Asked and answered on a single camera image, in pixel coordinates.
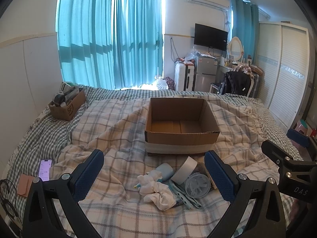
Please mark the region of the black wall television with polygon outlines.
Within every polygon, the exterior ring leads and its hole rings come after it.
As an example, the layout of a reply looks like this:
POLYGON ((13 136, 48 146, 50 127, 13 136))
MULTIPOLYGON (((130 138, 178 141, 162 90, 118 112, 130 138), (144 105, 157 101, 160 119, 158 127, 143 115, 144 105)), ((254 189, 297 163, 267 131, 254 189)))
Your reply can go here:
POLYGON ((202 24, 195 24, 195 45, 225 51, 227 40, 228 32, 202 24))

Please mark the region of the white cloth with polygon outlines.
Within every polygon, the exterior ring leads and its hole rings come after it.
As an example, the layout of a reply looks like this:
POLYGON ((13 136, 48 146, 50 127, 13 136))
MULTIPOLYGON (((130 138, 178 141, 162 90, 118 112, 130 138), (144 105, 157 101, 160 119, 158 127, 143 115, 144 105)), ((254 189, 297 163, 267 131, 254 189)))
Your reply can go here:
POLYGON ((150 182, 141 190, 145 193, 143 201, 153 203, 160 211, 166 211, 176 205, 174 194, 169 186, 161 182, 150 182))

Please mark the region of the small cardboard box with items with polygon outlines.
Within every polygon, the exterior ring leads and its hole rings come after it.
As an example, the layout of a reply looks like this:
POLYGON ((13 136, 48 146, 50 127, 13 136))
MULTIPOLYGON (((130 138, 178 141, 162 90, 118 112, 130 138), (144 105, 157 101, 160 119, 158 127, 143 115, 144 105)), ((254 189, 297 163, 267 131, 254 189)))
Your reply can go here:
POLYGON ((55 119, 71 121, 85 102, 83 88, 72 82, 62 82, 48 106, 55 119))

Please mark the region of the plaid beige blanket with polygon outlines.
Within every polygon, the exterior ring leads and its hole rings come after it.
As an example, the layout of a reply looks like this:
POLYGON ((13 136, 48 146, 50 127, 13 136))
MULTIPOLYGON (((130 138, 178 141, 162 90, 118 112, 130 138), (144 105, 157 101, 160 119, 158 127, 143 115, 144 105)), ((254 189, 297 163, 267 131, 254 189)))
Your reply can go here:
MULTIPOLYGON (((264 140, 284 149, 295 160, 298 150, 258 99, 234 95, 204 95, 220 129, 213 150, 237 173, 265 181, 278 178, 277 166, 261 151, 264 140)), ((72 131, 50 169, 50 178, 72 173, 93 150, 104 154, 104 164, 80 207, 102 237, 206 237, 229 204, 218 190, 199 201, 201 208, 177 205, 161 211, 140 185, 185 167, 186 156, 146 152, 148 98, 94 101, 72 131)))

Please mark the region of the white plush toy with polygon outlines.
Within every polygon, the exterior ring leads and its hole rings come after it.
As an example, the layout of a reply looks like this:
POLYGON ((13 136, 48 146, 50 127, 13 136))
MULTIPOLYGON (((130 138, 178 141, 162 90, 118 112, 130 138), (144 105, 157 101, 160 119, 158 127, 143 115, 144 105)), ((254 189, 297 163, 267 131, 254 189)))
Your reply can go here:
POLYGON ((137 185, 134 188, 138 189, 142 196, 158 193, 158 182, 160 180, 162 180, 162 173, 158 170, 152 170, 145 175, 139 175, 137 185))

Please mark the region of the white tape roll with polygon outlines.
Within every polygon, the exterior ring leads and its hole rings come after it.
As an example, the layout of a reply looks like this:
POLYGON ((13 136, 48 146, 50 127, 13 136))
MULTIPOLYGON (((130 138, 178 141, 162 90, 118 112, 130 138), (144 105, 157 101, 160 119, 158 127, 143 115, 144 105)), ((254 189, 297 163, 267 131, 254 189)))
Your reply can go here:
POLYGON ((197 167, 198 162, 191 157, 187 157, 181 167, 174 173, 171 180, 178 185, 181 185, 192 174, 197 167))

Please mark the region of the teal folding hanger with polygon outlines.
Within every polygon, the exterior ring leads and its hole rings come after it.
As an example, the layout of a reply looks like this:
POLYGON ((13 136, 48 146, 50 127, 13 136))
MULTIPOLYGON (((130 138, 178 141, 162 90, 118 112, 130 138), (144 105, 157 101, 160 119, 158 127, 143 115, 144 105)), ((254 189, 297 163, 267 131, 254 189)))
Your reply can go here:
POLYGON ((194 199, 187 195, 185 190, 181 188, 178 184, 173 182, 171 179, 169 180, 169 188, 174 193, 176 198, 187 207, 187 209, 202 208, 202 204, 197 199, 194 199))

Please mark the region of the right teal curtain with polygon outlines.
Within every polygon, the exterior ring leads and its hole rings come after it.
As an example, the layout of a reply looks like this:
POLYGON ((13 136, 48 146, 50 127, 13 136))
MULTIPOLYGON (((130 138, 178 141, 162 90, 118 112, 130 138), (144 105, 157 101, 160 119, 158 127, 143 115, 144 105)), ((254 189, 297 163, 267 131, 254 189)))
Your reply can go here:
POLYGON ((244 58, 247 61, 251 56, 255 61, 259 36, 259 10, 258 6, 247 0, 231 0, 233 13, 232 37, 238 37, 244 47, 244 58))

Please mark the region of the white suitcase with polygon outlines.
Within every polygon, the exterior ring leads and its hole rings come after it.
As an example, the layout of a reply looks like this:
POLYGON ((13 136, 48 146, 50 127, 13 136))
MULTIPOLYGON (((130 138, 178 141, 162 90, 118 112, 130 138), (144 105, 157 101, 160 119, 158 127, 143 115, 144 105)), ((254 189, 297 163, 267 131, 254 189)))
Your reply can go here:
POLYGON ((193 91, 195 66, 178 62, 175 64, 175 90, 193 91))

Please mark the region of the clear plastic jar blue label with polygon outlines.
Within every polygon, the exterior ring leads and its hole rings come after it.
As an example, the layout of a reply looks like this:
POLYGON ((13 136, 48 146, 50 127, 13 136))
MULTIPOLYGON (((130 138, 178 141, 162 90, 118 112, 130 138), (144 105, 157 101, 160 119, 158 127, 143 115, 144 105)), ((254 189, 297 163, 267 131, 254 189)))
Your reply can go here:
POLYGON ((213 189, 214 186, 205 165, 199 162, 185 181, 186 194, 191 198, 200 199, 213 189))

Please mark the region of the light blue earbuds case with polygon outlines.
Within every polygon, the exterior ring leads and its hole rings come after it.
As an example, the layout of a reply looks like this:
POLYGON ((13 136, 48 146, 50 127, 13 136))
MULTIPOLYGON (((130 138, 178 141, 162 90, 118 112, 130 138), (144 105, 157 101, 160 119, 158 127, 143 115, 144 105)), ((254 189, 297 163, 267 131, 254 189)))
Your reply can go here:
POLYGON ((166 181, 174 175, 174 170, 168 163, 163 163, 156 168, 162 175, 161 180, 166 181))

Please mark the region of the large open cardboard box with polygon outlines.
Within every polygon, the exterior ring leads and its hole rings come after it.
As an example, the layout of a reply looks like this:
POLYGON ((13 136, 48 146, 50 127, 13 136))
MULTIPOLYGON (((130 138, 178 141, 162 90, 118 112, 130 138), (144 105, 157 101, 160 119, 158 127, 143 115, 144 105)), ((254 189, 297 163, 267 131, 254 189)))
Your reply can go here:
POLYGON ((151 98, 145 148, 152 155, 202 155, 220 134, 213 110, 203 98, 151 98))

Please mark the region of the white oval mirror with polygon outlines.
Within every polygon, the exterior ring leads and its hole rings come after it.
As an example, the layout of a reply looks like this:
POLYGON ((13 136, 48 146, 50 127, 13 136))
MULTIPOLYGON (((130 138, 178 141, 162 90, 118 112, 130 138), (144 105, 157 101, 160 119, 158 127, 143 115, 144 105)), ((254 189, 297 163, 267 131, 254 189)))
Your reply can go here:
POLYGON ((234 36, 228 43, 227 54, 228 58, 232 61, 242 60, 242 57, 244 55, 244 47, 238 37, 234 36))

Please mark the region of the smartphone with lit screen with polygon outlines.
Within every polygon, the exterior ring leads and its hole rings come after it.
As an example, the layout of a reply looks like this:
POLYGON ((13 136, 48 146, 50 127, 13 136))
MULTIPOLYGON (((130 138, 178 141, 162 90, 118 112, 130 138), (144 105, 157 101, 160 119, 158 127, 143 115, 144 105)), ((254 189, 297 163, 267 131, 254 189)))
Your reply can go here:
POLYGON ((49 181, 49 169, 51 168, 52 160, 41 160, 38 177, 43 182, 49 181))

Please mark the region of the white louvered wardrobe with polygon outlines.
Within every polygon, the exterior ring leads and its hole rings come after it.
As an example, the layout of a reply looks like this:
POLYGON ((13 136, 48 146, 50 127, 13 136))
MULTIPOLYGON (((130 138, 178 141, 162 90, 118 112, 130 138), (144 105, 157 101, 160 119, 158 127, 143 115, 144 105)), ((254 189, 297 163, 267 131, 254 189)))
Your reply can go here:
POLYGON ((258 97, 284 131, 293 125, 307 91, 310 71, 308 29, 260 23, 256 66, 263 71, 258 97))

